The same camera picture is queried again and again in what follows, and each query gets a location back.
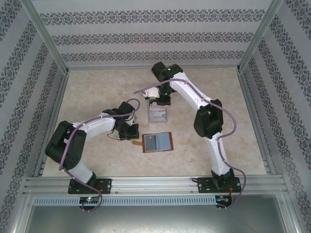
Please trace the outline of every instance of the cable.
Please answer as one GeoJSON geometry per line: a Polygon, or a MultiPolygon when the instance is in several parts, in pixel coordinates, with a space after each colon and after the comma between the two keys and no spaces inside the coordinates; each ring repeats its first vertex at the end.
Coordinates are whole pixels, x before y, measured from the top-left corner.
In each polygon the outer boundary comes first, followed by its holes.
{"type": "MultiPolygon", "coordinates": [[[[72,133],[71,133],[71,135],[70,135],[70,137],[69,137],[69,139],[68,139],[68,142],[67,142],[67,145],[66,145],[66,147],[65,147],[65,150],[64,150],[64,153],[63,153],[61,162],[59,163],[59,168],[58,168],[58,169],[59,169],[60,171],[63,169],[63,164],[64,164],[64,161],[65,161],[65,158],[66,158],[66,155],[67,155],[67,151],[68,151],[69,145],[70,145],[70,143],[71,143],[71,141],[72,141],[72,138],[73,138],[74,134],[78,131],[79,128],[81,128],[81,127],[84,126],[85,124],[88,124],[88,123],[90,123],[90,122],[92,122],[92,121],[95,121],[95,120],[98,120],[98,119],[104,119],[104,118],[109,118],[109,117],[126,117],[126,116],[130,116],[131,114],[134,114],[134,113],[137,112],[137,110],[140,108],[140,101],[139,101],[138,99],[129,99],[127,102],[132,101],[132,100],[137,101],[138,106],[137,106],[137,108],[136,108],[134,111],[132,111],[131,113],[122,114],[122,115],[112,115],[112,116],[111,116],[111,115],[97,116],[97,117],[95,117],[95,118],[92,118],[92,119],[90,119],[90,120],[87,120],[87,121],[83,122],[82,124],[78,125],[78,126],[72,131],[72,133]]],[[[77,179],[76,177],[74,177],[74,175],[72,175],[67,169],[64,168],[64,171],[65,171],[70,177],[72,177],[74,180],[76,180],[77,182],[79,182],[80,184],[84,185],[84,186],[87,187],[87,188],[90,188],[90,189],[94,190],[95,192],[97,192],[97,193],[99,194],[99,199],[100,199],[100,200],[98,201],[98,204],[97,204],[93,209],[87,210],[87,212],[89,213],[89,212],[94,211],[94,210],[96,210],[97,208],[99,208],[99,206],[100,206],[100,205],[102,204],[102,202],[103,202],[102,193],[101,193],[98,189],[93,188],[92,186],[90,186],[90,185],[88,185],[88,184],[82,182],[81,180],[77,179]]],[[[84,203],[83,203],[82,206],[81,206],[81,209],[82,209],[82,211],[84,212],[85,209],[84,209],[83,207],[84,207],[84,203]]]]}
{"type": "Polygon", "coordinates": [[[219,137],[217,138],[217,146],[218,146],[218,150],[219,150],[219,155],[220,155],[222,161],[224,162],[224,164],[226,164],[229,168],[232,168],[233,170],[239,171],[240,173],[242,173],[242,175],[243,175],[243,177],[244,177],[244,182],[243,182],[242,189],[241,189],[239,195],[237,196],[235,202],[232,203],[232,204],[229,206],[229,207],[231,208],[231,207],[232,207],[233,205],[235,205],[235,203],[239,200],[239,198],[241,197],[241,195],[242,195],[242,193],[243,193],[243,191],[244,191],[244,189],[245,189],[245,185],[246,185],[246,174],[245,174],[241,169],[236,168],[236,167],[234,167],[234,166],[231,166],[227,161],[225,161],[225,158],[224,158],[224,156],[223,156],[223,154],[222,154],[222,151],[221,151],[221,148],[220,148],[220,142],[219,142],[219,140],[220,140],[221,138],[228,137],[228,136],[232,135],[232,134],[236,131],[236,129],[237,129],[237,122],[236,122],[234,116],[233,116],[228,110],[226,110],[225,108],[223,108],[223,107],[221,107],[221,106],[219,106],[219,105],[217,105],[217,104],[215,104],[215,103],[212,103],[212,102],[206,100],[206,99],[195,89],[195,87],[194,87],[192,84],[190,84],[189,82],[187,82],[187,81],[185,81],[185,80],[183,80],[183,79],[169,79],[169,80],[165,80],[165,81],[162,81],[162,82],[160,82],[160,83],[151,85],[151,86],[149,86],[149,87],[147,87],[147,88],[144,88],[144,89],[141,89],[141,90],[139,90],[139,91],[136,91],[136,92],[134,92],[134,94],[137,94],[137,93],[140,93],[140,92],[145,93],[145,90],[148,90],[148,89],[150,89],[150,88],[152,88],[152,87],[157,87],[157,86],[160,86],[161,84],[169,83],[169,82],[183,82],[184,84],[187,84],[187,85],[188,85],[188,86],[189,86],[189,87],[204,101],[204,102],[206,102],[206,103],[208,103],[208,104],[210,104],[210,105],[212,105],[212,106],[214,106],[214,107],[216,107],[216,108],[222,110],[223,112],[227,113],[227,114],[229,115],[229,117],[231,117],[231,119],[232,119],[232,121],[233,121],[233,130],[232,130],[231,132],[229,132],[229,133],[227,133],[227,134],[224,134],[224,135],[221,135],[221,136],[219,136],[219,137]]]}
{"type": "MultiPolygon", "coordinates": [[[[94,190],[95,192],[98,193],[99,199],[100,199],[100,200],[98,200],[98,204],[97,204],[93,209],[87,210],[87,212],[89,213],[89,212],[94,211],[94,210],[96,210],[97,208],[99,208],[100,205],[101,205],[102,202],[103,202],[102,193],[101,193],[98,189],[93,188],[92,186],[90,186],[90,185],[88,185],[88,184],[82,182],[82,181],[79,180],[78,178],[75,178],[74,175],[72,175],[67,169],[64,169],[64,171],[65,171],[70,177],[72,177],[74,180],[76,180],[77,182],[79,182],[80,184],[82,184],[82,185],[84,185],[85,187],[90,188],[90,189],[92,189],[92,190],[94,190]]],[[[84,209],[83,207],[84,207],[84,203],[83,203],[82,206],[81,206],[81,209],[82,209],[82,211],[84,212],[85,209],[84,209]]]]}
{"type": "Polygon", "coordinates": [[[124,121],[131,121],[133,118],[134,118],[134,114],[133,114],[133,116],[131,117],[131,119],[124,120],[124,121]]]}
{"type": "MultiPolygon", "coordinates": [[[[111,135],[114,131],[115,131],[115,130],[111,131],[111,133],[108,133],[108,134],[107,134],[107,137],[109,137],[109,135],[111,135]]],[[[116,138],[112,138],[112,137],[109,137],[109,138],[111,138],[111,139],[113,139],[113,140],[121,141],[120,139],[116,139],[116,138]]]]}
{"type": "Polygon", "coordinates": [[[230,186],[229,187],[229,195],[228,195],[229,199],[231,199],[233,201],[233,198],[232,198],[232,187],[230,186]]]}
{"type": "Polygon", "coordinates": [[[137,112],[137,110],[140,108],[140,101],[139,101],[138,99],[129,99],[128,101],[131,101],[131,100],[136,100],[137,103],[138,103],[138,107],[137,107],[134,111],[132,111],[131,113],[122,114],[122,115],[97,116],[97,117],[95,117],[95,118],[92,118],[92,119],[90,119],[90,120],[87,120],[87,121],[81,123],[80,125],[78,125],[78,126],[72,131],[72,133],[71,133],[71,135],[70,135],[70,137],[69,137],[69,139],[68,139],[67,145],[66,145],[65,150],[64,150],[64,153],[63,153],[63,157],[62,157],[62,159],[61,159],[61,161],[60,161],[60,163],[59,163],[58,170],[61,171],[61,170],[63,169],[63,164],[64,164],[64,161],[65,161],[65,158],[66,158],[66,154],[67,154],[69,145],[70,145],[70,143],[71,143],[71,141],[72,141],[73,136],[75,135],[75,133],[78,131],[79,128],[81,128],[81,127],[84,126],[85,124],[88,124],[88,123],[90,123],[90,122],[92,122],[92,121],[95,121],[95,120],[98,120],[98,119],[104,119],[104,118],[109,118],[109,117],[113,117],[113,118],[115,118],[115,117],[126,117],[126,116],[130,116],[131,114],[134,114],[134,113],[137,112]]]}

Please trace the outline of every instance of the decorative border pattern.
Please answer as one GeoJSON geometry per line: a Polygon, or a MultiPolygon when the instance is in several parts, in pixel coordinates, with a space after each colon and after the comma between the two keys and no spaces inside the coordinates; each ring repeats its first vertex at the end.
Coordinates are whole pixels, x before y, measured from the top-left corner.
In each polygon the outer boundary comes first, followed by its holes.
{"type": "Polygon", "coordinates": [[[57,97],[58,97],[59,89],[60,89],[60,87],[61,87],[63,78],[64,78],[66,75],[67,75],[67,74],[63,74],[63,76],[62,76],[62,78],[61,78],[61,80],[60,80],[60,83],[59,83],[59,85],[58,85],[57,91],[56,91],[56,95],[55,95],[55,99],[54,99],[54,102],[53,102],[52,110],[51,110],[51,112],[50,112],[50,116],[49,116],[49,120],[48,120],[48,123],[47,123],[47,127],[45,128],[44,137],[42,138],[40,150],[39,150],[39,153],[38,153],[38,156],[37,156],[37,160],[36,160],[36,162],[35,162],[34,171],[33,171],[33,176],[35,176],[35,170],[36,170],[36,168],[37,168],[37,166],[38,166],[38,162],[39,162],[39,158],[40,158],[42,149],[45,150],[45,148],[43,148],[43,144],[44,144],[45,138],[46,138],[46,136],[47,136],[47,132],[48,132],[49,125],[50,125],[50,120],[52,119],[52,114],[53,114],[54,106],[55,106],[55,104],[56,104],[56,100],[57,100],[57,97]]]}
{"type": "MultiPolygon", "coordinates": [[[[20,188],[20,182],[22,181],[22,176],[24,175],[27,163],[28,163],[28,157],[31,154],[32,146],[35,141],[36,133],[39,129],[39,125],[44,113],[44,109],[46,106],[46,103],[49,98],[49,94],[53,85],[53,82],[55,80],[55,75],[57,73],[58,67],[56,62],[54,61],[52,63],[52,67],[49,71],[48,77],[46,79],[46,82],[44,84],[42,93],[40,95],[39,102],[37,104],[37,108],[34,114],[34,117],[32,119],[32,122],[30,124],[29,130],[27,132],[27,136],[25,139],[25,143],[23,145],[23,149],[20,152],[17,166],[14,170],[14,175],[12,176],[12,180],[9,185],[9,189],[7,190],[7,195],[4,198],[4,204],[1,207],[1,213],[0,213],[0,232],[5,232],[6,227],[8,226],[9,219],[12,214],[13,205],[16,202],[16,196],[18,194],[18,190],[20,188]]],[[[57,88],[57,94],[60,88],[62,80],[60,81],[58,88],[57,88]]],[[[57,94],[54,99],[54,103],[52,106],[52,110],[50,115],[53,112],[53,108],[56,102],[57,94]]]]}
{"type": "Polygon", "coordinates": [[[287,171],[288,176],[290,177],[290,182],[291,185],[293,186],[295,197],[298,200],[298,205],[300,205],[301,214],[304,216],[303,219],[307,222],[308,230],[311,231],[311,216],[310,216],[311,207],[309,206],[310,201],[307,200],[308,195],[304,191],[304,186],[301,184],[299,172],[297,170],[295,163],[293,162],[291,152],[288,149],[288,145],[286,139],[284,138],[282,128],[280,127],[280,123],[272,106],[271,99],[264,85],[261,73],[258,69],[254,57],[251,58],[248,65],[254,77],[257,90],[260,94],[260,98],[265,108],[267,117],[270,121],[270,126],[273,131],[277,147],[279,149],[281,158],[283,159],[284,168],[287,171]]]}
{"type": "Polygon", "coordinates": [[[19,0],[7,0],[0,10],[0,41],[5,37],[22,6],[19,0]]]}
{"type": "Polygon", "coordinates": [[[3,139],[1,140],[0,145],[0,175],[5,167],[5,161],[11,152],[11,147],[13,146],[12,143],[15,141],[15,136],[17,135],[22,119],[24,118],[24,114],[48,53],[48,48],[43,43],[35,59],[33,67],[30,70],[20,97],[18,98],[12,118],[9,120],[8,126],[6,127],[7,131],[3,134],[3,139]]]}
{"type": "Polygon", "coordinates": [[[21,38],[18,40],[12,56],[7,62],[7,66],[3,69],[0,77],[0,108],[5,101],[8,91],[11,89],[12,81],[15,79],[20,69],[22,61],[24,61],[26,53],[32,44],[37,33],[35,26],[31,21],[27,24],[21,38]]]}
{"type": "Polygon", "coordinates": [[[253,33],[126,33],[52,36],[56,45],[250,42],[253,33]]]}
{"type": "Polygon", "coordinates": [[[311,40],[311,7],[305,0],[286,0],[285,1],[291,12],[296,16],[297,21],[302,29],[311,40]]]}
{"type": "Polygon", "coordinates": [[[151,51],[63,53],[65,62],[241,59],[244,51],[151,51]]]}
{"type": "Polygon", "coordinates": [[[270,150],[270,146],[269,146],[269,143],[268,143],[268,140],[267,140],[267,137],[266,137],[266,133],[265,133],[265,131],[264,131],[264,129],[263,129],[263,125],[262,125],[261,119],[260,119],[260,117],[259,117],[259,112],[258,112],[257,107],[256,107],[256,104],[255,104],[255,100],[254,100],[254,97],[253,97],[253,94],[252,94],[252,90],[251,90],[251,88],[250,88],[250,86],[249,86],[249,83],[248,83],[248,80],[247,80],[247,78],[246,78],[247,75],[246,75],[245,72],[243,72],[243,74],[244,74],[244,77],[245,77],[245,80],[246,80],[247,88],[248,88],[248,90],[249,90],[250,96],[251,96],[251,98],[252,98],[252,101],[253,101],[253,104],[254,104],[254,107],[255,107],[255,111],[256,111],[256,114],[257,114],[257,118],[258,118],[258,121],[259,121],[259,124],[260,124],[260,127],[261,127],[261,131],[262,131],[262,134],[263,134],[265,143],[266,143],[266,145],[267,145],[267,149],[268,149],[269,154],[270,154],[270,157],[271,157],[271,161],[272,161],[274,170],[275,170],[276,173],[277,173],[276,165],[275,165],[275,163],[274,163],[274,159],[273,159],[272,154],[271,154],[271,150],[270,150]]]}
{"type": "Polygon", "coordinates": [[[301,59],[301,56],[299,56],[298,50],[277,16],[272,20],[270,29],[275,36],[278,45],[282,49],[283,54],[287,59],[287,63],[290,65],[292,72],[298,80],[298,84],[300,85],[301,90],[303,90],[305,97],[307,97],[307,101],[311,107],[310,71],[305,66],[305,62],[301,59]]]}
{"type": "Polygon", "coordinates": [[[45,25],[160,23],[160,22],[259,22],[264,9],[144,10],[41,13],[45,25]]]}
{"type": "Polygon", "coordinates": [[[291,94],[287,90],[287,86],[264,39],[259,43],[258,49],[271,75],[272,82],[283,104],[289,123],[292,125],[292,130],[302,150],[302,155],[305,156],[305,161],[309,164],[308,168],[311,169],[311,140],[308,138],[307,130],[302,124],[302,120],[300,120],[300,115],[297,113],[295,103],[292,101],[291,94]]]}

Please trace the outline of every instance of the white robotic arm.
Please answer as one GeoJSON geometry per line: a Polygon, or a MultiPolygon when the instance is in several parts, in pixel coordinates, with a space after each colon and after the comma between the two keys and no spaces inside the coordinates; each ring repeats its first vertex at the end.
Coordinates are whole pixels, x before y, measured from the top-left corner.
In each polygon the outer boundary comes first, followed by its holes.
{"type": "Polygon", "coordinates": [[[135,110],[129,103],[123,102],[118,109],[105,110],[97,117],[87,121],[73,124],[63,121],[55,130],[45,153],[60,164],[60,170],[66,169],[83,183],[92,182],[96,179],[96,175],[81,160],[84,143],[111,130],[119,132],[120,140],[139,138],[138,124],[133,124],[137,109],[135,110]]]}
{"type": "MultiPolygon", "coordinates": [[[[170,105],[170,94],[178,92],[190,104],[197,113],[194,128],[201,137],[204,137],[210,151],[214,183],[218,188],[221,188],[223,183],[234,177],[233,170],[224,162],[227,161],[227,158],[223,141],[221,138],[218,139],[222,135],[222,111],[204,101],[213,102],[211,98],[204,95],[192,84],[178,65],[174,64],[170,67],[165,67],[162,62],[159,62],[154,65],[152,72],[160,82],[164,81],[166,83],[161,84],[159,87],[144,90],[144,97],[146,99],[155,99],[158,105],[170,105]],[[223,158],[220,155],[217,140],[219,140],[223,158]]],[[[219,100],[215,100],[214,103],[221,106],[219,100]]]]}

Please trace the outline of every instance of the marble surface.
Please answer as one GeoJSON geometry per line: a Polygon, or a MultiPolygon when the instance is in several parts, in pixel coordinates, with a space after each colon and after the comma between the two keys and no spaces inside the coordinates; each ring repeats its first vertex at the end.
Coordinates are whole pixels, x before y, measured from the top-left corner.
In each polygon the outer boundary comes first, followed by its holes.
{"type": "MultiPolygon", "coordinates": [[[[220,99],[237,120],[235,134],[224,139],[228,161],[246,174],[266,174],[235,69],[200,68],[184,72],[203,93],[220,99]]],[[[97,176],[211,175],[207,145],[193,128],[195,112],[178,93],[171,95],[168,122],[148,123],[147,102],[142,94],[133,92],[154,83],[157,80],[149,69],[70,72],[58,123],[87,120],[105,109],[118,108],[122,101],[138,98],[140,135],[161,132],[173,135],[174,150],[154,153],[143,153],[142,147],[131,141],[109,139],[106,133],[92,138],[85,143],[82,160],[97,176]]],[[[232,120],[224,114],[223,133],[231,131],[232,126],[232,120]]],[[[117,138],[118,133],[110,136],[117,138]]],[[[58,171],[58,164],[48,158],[43,176],[67,175],[58,171]]]]}

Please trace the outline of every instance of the wall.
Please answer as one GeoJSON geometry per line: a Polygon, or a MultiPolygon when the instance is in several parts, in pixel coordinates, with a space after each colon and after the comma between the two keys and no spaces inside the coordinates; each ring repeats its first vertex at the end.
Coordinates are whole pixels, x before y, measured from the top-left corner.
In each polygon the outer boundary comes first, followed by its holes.
{"type": "Polygon", "coordinates": [[[0,2],[0,233],[33,176],[63,79],[18,0],[0,2]]]}
{"type": "Polygon", "coordinates": [[[244,71],[275,168],[311,232],[311,1],[282,3],[244,71]]]}
{"type": "Polygon", "coordinates": [[[271,0],[34,0],[69,68],[238,65],[271,0]]]}

